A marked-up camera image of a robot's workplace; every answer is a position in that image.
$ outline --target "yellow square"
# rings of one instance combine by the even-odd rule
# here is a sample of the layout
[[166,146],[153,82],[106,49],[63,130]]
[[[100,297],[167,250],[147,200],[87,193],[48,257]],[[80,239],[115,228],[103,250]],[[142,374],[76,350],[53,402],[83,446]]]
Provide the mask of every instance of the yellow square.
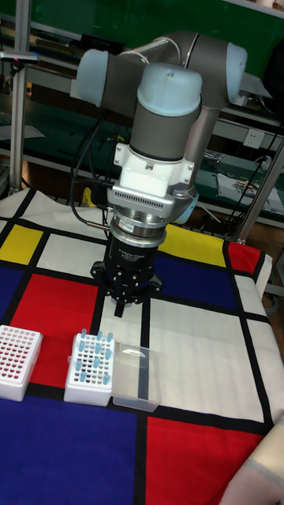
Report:
[[0,248],[0,260],[28,265],[42,234],[15,224]]
[[187,260],[225,267],[223,242],[221,238],[169,225],[166,227],[166,240],[159,246],[159,250]]

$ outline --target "white square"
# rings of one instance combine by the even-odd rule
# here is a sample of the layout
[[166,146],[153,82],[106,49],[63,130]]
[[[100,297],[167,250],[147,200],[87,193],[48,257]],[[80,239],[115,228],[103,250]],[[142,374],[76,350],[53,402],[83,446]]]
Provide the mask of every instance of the white square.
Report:
[[270,324],[248,321],[264,387],[276,423],[284,409],[284,366]]
[[100,330],[103,333],[111,331],[116,342],[132,346],[140,345],[142,304],[125,306],[122,317],[114,317],[116,301],[106,297],[103,305],[103,315]]
[[[102,222],[102,211],[93,207],[79,207],[79,215],[87,221]],[[79,221],[72,212],[71,207],[54,202],[51,198],[37,191],[27,210],[23,214],[23,219],[41,226],[48,226],[56,230],[69,231],[87,237],[96,237],[106,240],[103,230],[92,228]]]
[[19,191],[18,193],[14,193],[0,200],[0,216],[2,218],[12,218],[27,196],[28,191],[29,189],[23,189],[23,191]]
[[151,300],[162,405],[263,422],[240,320]]
[[52,234],[37,267],[92,278],[92,265],[103,261],[105,249],[104,245]]
[[264,306],[256,289],[256,284],[249,277],[235,275],[237,287],[241,295],[241,303],[246,312],[266,316]]

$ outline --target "red square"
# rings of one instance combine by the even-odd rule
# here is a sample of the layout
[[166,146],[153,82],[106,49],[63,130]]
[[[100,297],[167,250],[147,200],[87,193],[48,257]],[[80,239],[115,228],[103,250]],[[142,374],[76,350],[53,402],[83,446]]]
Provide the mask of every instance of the red square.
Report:
[[234,270],[247,271],[249,274],[253,274],[260,258],[258,249],[236,242],[229,243],[228,254]]
[[218,505],[262,438],[149,417],[146,505]]
[[31,382],[64,387],[73,338],[90,330],[98,288],[33,275],[11,325],[43,334]]

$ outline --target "tablecloth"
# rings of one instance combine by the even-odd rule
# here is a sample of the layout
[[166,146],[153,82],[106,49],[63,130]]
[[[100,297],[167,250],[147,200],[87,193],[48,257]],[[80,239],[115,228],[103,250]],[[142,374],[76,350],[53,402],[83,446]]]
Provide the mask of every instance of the tablecloth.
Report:
[[[102,231],[33,190],[0,202],[0,231],[1,323],[44,335],[24,401],[0,400],[0,504],[217,505],[283,412],[261,303],[271,258],[170,225],[155,260],[162,293],[119,319],[89,273]],[[62,401],[83,327],[159,352],[154,413]]]

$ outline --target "clear plastic box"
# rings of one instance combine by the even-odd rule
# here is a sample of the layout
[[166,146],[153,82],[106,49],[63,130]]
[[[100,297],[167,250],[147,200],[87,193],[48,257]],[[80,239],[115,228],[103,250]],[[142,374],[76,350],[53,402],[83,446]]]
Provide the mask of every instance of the clear plastic box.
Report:
[[159,355],[145,347],[118,343],[114,355],[115,405],[153,412],[161,403]]

